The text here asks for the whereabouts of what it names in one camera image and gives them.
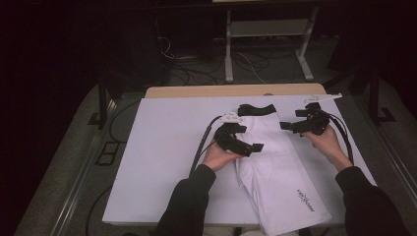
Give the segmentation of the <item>black metal stand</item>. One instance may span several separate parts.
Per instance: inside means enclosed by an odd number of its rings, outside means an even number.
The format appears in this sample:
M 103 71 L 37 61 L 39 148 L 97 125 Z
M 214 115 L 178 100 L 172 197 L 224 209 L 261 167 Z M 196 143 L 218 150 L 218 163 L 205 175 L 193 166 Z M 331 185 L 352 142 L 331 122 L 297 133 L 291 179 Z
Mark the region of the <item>black metal stand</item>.
M 89 118 L 89 125 L 96 125 L 102 129 L 109 120 L 110 108 L 120 98 L 120 89 L 113 80 L 103 79 L 98 82 L 98 111 L 92 113 Z
M 395 118 L 386 107 L 379 107 L 380 79 L 377 75 L 378 70 L 372 67 L 370 76 L 370 97 L 369 97 L 369 115 L 371 120 L 380 126 L 384 122 L 394 122 Z

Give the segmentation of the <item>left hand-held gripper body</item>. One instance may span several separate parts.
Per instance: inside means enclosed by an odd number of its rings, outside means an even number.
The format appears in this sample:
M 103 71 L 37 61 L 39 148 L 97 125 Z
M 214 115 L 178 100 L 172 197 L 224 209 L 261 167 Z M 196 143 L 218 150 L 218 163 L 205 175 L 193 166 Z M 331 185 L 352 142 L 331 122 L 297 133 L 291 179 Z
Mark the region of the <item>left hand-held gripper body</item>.
M 243 154 L 244 144 L 236 138 L 238 133 L 232 134 L 228 131 L 229 124 L 241 125 L 243 119 L 235 112 L 228 112 L 221 116 L 219 120 L 222 122 L 222 125 L 215 131 L 214 140 L 224 150 Z

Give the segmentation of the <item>person's legs light trousers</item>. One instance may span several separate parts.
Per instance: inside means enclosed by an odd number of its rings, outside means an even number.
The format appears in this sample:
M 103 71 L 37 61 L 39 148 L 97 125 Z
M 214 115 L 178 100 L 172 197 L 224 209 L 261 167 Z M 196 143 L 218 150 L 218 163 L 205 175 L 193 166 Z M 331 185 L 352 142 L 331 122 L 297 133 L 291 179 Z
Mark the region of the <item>person's legs light trousers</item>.
M 266 236 L 260 228 L 205 227 L 203 236 Z

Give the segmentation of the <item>black floor outlet frame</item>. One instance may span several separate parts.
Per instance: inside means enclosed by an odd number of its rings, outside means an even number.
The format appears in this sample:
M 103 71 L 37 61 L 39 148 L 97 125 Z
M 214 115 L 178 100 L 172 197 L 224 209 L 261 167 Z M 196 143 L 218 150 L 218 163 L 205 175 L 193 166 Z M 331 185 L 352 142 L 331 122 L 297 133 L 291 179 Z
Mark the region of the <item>black floor outlet frame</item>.
M 119 142 L 106 142 L 101 150 L 99 157 L 95 161 L 95 165 L 111 166 L 115 161 L 119 147 Z

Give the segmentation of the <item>person's right hand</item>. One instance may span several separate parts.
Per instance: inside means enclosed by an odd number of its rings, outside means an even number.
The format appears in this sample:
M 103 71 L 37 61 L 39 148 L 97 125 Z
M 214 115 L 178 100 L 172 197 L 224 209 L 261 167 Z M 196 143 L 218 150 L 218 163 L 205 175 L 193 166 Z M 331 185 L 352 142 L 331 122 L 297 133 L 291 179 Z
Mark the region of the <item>person's right hand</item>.
M 335 130 L 331 125 L 327 125 L 319 136 L 312 132 L 303 133 L 302 136 L 309 139 L 312 146 L 323 154 L 338 172 L 353 166 L 341 149 Z

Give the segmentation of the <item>white table board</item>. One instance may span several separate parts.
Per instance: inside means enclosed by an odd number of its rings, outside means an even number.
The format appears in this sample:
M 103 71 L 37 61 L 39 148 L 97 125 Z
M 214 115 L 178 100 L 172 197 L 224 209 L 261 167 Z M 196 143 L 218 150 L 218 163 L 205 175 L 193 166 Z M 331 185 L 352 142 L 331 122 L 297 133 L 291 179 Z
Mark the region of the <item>white table board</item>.
M 164 213 L 179 180 L 189 175 L 206 129 L 215 130 L 217 117 L 241 104 L 274 105 L 280 121 L 296 121 L 304 95 L 145 98 L 141 101 L 115 177 L 103 222 L 113 225 L 155 225 Z M 297 205 L 316 209 L 322 201 L 327 225 L 340 225 L 345 209 L 342 192 L 334 181 L 335 169 L 311 146 L 285 132 L 295 148 L 298 165 L 285 174 L 276 201 L 283 217 Z

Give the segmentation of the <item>wooden table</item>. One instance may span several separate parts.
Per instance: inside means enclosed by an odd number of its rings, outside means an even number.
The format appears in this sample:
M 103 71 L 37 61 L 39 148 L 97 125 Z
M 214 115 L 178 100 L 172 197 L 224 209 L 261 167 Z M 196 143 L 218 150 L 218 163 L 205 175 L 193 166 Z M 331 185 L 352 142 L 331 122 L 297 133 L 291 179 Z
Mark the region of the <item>wooden table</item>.
M 271 85 L 222 85 L 189 87 L 153 87 L 145 98 L 167 97 L 218 97 L 218 96 L 256 96 L 256 95 L 299 95 L 326 94 L 320 84 L 271 84 Z

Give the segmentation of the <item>white shorts with black waistband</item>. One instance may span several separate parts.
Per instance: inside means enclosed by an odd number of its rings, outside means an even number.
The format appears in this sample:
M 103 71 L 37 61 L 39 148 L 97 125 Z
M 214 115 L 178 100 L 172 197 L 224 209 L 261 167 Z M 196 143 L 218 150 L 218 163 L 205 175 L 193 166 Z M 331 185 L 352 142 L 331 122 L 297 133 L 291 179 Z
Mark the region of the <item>white shorts with black waistband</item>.
M 236 161 L 239 184 L 266 236 L 279 236 L 331 219 L 275 108 L 243 104 L 238 108 L 246 132 L 237 139 L 262 144 L 259 152 Z

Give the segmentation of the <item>metal floor rail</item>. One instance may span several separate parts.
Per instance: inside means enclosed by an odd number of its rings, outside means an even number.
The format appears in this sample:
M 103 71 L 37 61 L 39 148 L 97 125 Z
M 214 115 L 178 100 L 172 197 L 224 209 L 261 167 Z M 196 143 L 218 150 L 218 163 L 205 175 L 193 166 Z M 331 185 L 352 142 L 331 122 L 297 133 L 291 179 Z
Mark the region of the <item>metal floor rail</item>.
M 53 187 L 62 205 L 49 236 L 64 235 L 85 188 L 103 137 L 98 108 L 95 99 L 82 102 L 50 165 Z
M 398 176 L 399 181 L 404 187 L 407 195 L 411 199 L 414 205 L 417 206 L 417 182 L 412 178 L 409 170 L 400 159 L 400 156 L 393 144 L 389 140 L 387 134 L 384 132 L 382 126 L 377 124 L 373 118 L 368 114 L 368 108 L 366 107 L 365 101 L 359 97 L 354 97 L 355 103 L 358 105 L 361 113 L 366 117 L 369 126 L 372 128 L 380 144 L 384 147 L 387 153 L 387 159 L 393 168 L 395 174 Z

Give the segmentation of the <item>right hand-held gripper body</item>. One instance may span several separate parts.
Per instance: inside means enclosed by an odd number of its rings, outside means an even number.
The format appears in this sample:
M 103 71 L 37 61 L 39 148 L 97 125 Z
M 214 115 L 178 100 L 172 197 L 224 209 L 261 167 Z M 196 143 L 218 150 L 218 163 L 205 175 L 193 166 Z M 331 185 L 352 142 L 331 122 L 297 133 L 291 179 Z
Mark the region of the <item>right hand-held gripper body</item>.
M 335 117 L 322 110 L 321 101 L 335 100 L 342 98 L 341 94 L 313 94 L 304 100 L 306 120 L 302 125 L 302 133 L 312 132 L 321 135 L 330 121 L 335 121 Z

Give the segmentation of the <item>person's left hand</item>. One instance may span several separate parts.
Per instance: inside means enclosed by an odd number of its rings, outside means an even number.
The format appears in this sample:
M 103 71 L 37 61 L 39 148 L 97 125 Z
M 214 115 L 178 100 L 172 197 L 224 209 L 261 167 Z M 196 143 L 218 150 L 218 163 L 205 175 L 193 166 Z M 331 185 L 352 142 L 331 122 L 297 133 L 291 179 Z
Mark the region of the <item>person's left hand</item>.
M 241 158 L 241 155 L 226 151 L 216 141 L 213 141 L 206 151 L 203 165 L 209 167 L 212 171 L 218 171 L 237 158 Z

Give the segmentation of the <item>white metal shelf stand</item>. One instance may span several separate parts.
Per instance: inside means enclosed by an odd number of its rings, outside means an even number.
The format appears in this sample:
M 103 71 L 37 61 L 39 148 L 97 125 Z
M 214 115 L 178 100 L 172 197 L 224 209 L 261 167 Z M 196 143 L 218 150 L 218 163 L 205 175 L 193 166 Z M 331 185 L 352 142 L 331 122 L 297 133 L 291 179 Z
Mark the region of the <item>white metal shelf stand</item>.
M 233 82 L 233 66 L 231 58 L 231 39 L 237 37 L 260 37 L 260 36 L 301 36 L 303 42 L 295 51 L 295 58 L 301 68 L 307 82 L 312 82 L 314 76 L 310 70 L 305 53 L 312 35 L 319 8 L 314 7 L 306 19 L 290 20 L 258 20 L 258 21 L 234 21 L 232 13 L 227 11 L 224 72 L 225 80 Z

